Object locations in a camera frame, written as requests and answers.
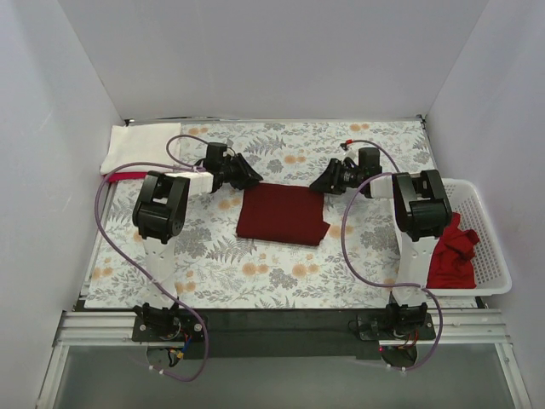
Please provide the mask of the dark red t-shirt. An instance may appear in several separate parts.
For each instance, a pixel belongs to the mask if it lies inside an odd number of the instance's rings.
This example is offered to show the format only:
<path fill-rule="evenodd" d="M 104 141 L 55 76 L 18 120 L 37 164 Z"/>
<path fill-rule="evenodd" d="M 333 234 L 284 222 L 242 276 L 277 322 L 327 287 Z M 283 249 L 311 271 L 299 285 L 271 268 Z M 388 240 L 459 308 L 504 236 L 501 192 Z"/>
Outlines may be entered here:
<path fill-rule="evenodd" d="M 243 239 L 317 246 L 329 228 L 322 193 L 261 183 L 244 191 L 236 233 Z"/>

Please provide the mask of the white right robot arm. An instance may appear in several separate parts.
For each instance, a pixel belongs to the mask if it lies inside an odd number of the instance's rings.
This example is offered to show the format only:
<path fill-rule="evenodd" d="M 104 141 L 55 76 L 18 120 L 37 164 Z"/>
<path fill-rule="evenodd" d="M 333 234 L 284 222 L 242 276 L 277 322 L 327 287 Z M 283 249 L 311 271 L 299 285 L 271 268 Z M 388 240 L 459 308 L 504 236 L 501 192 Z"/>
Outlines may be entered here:
<path fill-rule="evenodd" d="M 437 170 L 416 174 L 382 169 L 381 156 L 393 158 L 371 142 L 350 155 L 333 158 L 324 172 L 310 184 L 318 193 L 341 195 L 349 188 L 367 199 L 387 199 L 399 248 L 398 280 L 390 285 L 390 301 L 378 320 L 377 331 L 404 338 L 426 325 L 426 289 L 433 252 L 452 221 L 452 209 L 445 185 Z"/>

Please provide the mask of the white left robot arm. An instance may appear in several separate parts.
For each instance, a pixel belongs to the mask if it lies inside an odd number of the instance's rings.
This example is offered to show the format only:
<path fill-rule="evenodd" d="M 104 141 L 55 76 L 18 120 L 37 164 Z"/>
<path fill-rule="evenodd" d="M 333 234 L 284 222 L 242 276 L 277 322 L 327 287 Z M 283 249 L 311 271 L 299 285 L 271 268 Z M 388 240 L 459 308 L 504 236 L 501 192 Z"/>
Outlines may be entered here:
<path fill-rule="evenodd" d="M 263 177 L 242 154 L 219 142 L 209 143 L 205 157 L 190 170 L 146 174 L 132 215 L 143 239 L 148 272 L 144 302 L 135 312 L 142 325 L 160 339 L 170 341 L 190 332 L 174 300 L 175 238 L 184 227 L 189 199 L 214 193 L 226 183 L 244 190 L 261 181 Z"/>

